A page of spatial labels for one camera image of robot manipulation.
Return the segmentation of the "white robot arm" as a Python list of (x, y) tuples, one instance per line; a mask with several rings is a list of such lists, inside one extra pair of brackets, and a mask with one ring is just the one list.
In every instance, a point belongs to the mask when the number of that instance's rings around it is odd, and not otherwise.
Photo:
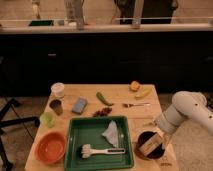
[(200, 92), (179, 91), (172, 96), (171, 105), (154, 120), (163, 132), (163, 148), (187, 119), (198, 122), (213, 134), (213, 112), (207, 108), (207, 98)]

